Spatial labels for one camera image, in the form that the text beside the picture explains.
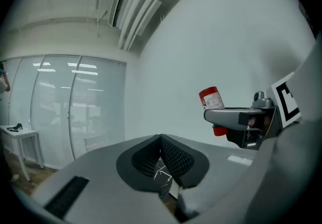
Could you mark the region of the white ceiling ducts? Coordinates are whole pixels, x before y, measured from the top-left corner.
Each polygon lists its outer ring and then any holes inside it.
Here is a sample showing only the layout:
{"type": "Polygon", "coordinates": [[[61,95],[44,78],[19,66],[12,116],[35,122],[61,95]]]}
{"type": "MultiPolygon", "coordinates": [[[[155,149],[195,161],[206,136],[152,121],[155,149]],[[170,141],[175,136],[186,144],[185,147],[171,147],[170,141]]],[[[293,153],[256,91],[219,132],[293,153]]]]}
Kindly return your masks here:
{"type": "Polygon", "coordinates": [[[123,14],[123,25],[118,41],[118,48],[129,51],[136,39],[140,36],[147,24],[154,16],[160,0],[129,0],[123,14]]]}

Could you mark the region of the white table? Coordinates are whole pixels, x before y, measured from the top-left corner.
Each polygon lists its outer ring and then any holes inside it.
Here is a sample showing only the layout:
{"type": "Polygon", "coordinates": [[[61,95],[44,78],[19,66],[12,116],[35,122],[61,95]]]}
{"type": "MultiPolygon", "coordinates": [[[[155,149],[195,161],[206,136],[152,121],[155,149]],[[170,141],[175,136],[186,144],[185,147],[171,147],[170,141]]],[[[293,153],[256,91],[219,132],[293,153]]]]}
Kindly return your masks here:
{"type": "Polygon", "coordinates": [[[26,138],[31,138],[33,142],[33,151],[36,158],[36,163],[40,166],[40,168],[44,168],[44,164],[41,158],[41,150],[40,150],[40,143],[38,138],[38,132],[32,129],[17,129],[15,131],[9,131],[9,126],[0,125],[0,133],[7,134],[11,139],[13,139],[16,142],[17,148],[18,148],[18,159],[20,162],[21,169],[25,175],[25,178],[27,181],[31,181],[30,175],[27,171],[25,162],[24,162],[24,156],[23,156],[23,146],[22,146],[22,140],[26,138]]]}

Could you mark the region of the white sprinkler pipe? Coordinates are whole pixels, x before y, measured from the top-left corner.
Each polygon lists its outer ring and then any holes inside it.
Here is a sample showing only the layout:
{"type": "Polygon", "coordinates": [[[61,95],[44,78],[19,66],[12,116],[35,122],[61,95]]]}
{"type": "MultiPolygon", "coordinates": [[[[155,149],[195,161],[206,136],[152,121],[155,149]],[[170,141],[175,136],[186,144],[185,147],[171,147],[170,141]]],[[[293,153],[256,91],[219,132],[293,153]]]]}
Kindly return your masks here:
{"type": "Polygon", "coordinates": [[[97,21],[96,21],[96,26],[97,26],[97,36],[98,37],[100,37],[100,31],[99,31],[99,29],[100,29],[100,27],[99,27],[99,25],[100,25],[100,22],[101,22],[101,20],[104,18],[104,16],[107,14],[107,10],[105,10],[104,12],[103,12],[103,14],[102,15],[100,15],[100,11],[98,11],[98,15],[97,15],[97,21]]]}

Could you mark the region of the glass partition with blinds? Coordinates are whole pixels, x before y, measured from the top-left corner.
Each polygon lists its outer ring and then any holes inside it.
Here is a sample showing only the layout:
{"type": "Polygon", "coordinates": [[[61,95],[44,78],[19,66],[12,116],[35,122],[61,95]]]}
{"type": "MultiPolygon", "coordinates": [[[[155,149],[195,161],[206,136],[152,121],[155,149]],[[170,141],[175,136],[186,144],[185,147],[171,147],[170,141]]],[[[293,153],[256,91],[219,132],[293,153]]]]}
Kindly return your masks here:
{"type": "Polygon", "coordinates": [[[11,89],[0,94],[0,125],[37,131],[45,166],[61,169],[85,154],[85,137],[125,139],[124,63],[41,55],[8,59],[4,68],[11,89]]]}

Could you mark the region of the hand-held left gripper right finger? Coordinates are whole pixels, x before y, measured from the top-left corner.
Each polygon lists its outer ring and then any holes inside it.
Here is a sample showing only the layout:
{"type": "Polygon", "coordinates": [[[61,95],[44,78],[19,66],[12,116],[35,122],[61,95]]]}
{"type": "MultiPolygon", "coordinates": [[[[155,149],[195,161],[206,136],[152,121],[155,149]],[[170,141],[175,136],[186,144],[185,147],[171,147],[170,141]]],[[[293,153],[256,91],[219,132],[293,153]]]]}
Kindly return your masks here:
{"type": "Polygon", "coordinates": [[[175,217],[190,220],[225,196],[252,164],[256,151],[160,136],[161,158],[178,184],[175,217]]]}

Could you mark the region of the person's right hand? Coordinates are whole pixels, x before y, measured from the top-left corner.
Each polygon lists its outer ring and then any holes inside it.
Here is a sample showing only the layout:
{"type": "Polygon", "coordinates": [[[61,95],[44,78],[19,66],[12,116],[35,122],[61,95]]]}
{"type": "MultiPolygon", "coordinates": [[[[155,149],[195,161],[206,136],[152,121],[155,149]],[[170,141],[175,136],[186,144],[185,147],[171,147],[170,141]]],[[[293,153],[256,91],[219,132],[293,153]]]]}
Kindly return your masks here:
{"type": "Polygon", "coordinates": [[[270,123],[271,117],[268,115],[251,115],[248,120],[250,128],[264,129],[269,127],[270,123]]]}

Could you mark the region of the white ceiling air vent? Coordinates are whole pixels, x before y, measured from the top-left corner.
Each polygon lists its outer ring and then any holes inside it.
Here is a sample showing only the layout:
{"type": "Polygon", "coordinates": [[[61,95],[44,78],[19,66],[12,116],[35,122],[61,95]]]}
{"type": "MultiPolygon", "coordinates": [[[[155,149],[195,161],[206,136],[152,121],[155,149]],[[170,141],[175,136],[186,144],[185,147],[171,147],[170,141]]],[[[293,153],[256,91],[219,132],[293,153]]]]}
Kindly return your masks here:
{"type": "Polygon", "coordinates": [[[111,7],[110,7],[110,14],[108,24],[111,27],[115,27],[116,23],[116,15],[118,12],[118,7],[120,6],[121,0],[112,0],[111,7]]]}

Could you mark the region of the red small bottle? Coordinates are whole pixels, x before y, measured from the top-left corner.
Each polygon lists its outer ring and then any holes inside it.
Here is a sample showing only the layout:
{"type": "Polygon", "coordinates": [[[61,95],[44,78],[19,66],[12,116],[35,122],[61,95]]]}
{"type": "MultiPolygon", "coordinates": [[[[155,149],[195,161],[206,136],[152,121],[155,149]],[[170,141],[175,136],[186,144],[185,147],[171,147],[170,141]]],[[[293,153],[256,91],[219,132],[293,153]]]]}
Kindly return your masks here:
{"type": "MultiPolygon", "coordinates": [[[[209,87],[199,93],[204,111],[208,109],[224,109],[224,104],[219,94],[217,87],[209,87]]],[[[215,136],[227,135],[228,129],[226,127],[213,125],[213,132],[215,136]]]]}

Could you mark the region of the white chair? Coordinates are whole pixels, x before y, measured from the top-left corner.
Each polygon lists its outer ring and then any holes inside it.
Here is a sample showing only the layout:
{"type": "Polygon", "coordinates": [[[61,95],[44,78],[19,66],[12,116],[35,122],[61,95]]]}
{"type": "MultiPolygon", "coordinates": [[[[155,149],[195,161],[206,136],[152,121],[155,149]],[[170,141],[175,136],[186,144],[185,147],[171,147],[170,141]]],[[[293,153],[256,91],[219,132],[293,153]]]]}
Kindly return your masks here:
{"type": "Polygon", "coordinates": [[[85,143],[86,153],[106,146],[104,134],[91,136],[91,137],[85,137],[84,143],[85,143]]]}

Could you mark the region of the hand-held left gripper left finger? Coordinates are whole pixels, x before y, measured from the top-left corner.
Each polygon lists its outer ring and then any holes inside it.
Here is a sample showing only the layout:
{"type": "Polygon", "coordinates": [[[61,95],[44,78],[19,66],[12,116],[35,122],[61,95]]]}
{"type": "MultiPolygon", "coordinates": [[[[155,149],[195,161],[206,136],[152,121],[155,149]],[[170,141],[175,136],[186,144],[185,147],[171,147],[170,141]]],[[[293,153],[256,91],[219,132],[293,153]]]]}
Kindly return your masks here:
{"type": "Polygon", "coordinates": [[[158,135],[87,152],[57,171],[33,199],[68,224],[177,224],[172,176],[158,135]]]}

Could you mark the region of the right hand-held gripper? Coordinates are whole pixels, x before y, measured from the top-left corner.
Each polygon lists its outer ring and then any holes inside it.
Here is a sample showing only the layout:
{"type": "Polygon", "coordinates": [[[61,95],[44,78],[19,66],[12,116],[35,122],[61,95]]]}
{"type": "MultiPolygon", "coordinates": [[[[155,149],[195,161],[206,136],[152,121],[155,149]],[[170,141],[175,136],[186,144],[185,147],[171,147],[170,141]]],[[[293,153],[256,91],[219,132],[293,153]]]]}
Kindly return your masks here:
{"type": "Polygon", "coordinates": [[[204,119],[214,126],[228,128],[227,139],[237,144],[240,148],[258,150],[263,141],[277,137],[282,130],[299,122],[301,113],[297,103],[288,89],[286,82],[294,75],[293,72],[275,82],[265,93],[266,98],[271,98],[273,106],[270,108],[225,108],[207,109],[204,119]],[[268,115],[271,117],[269,127],[264,129],[250,128],[249,117],[252,110],[258,109],[254,115],[268,115]]]}

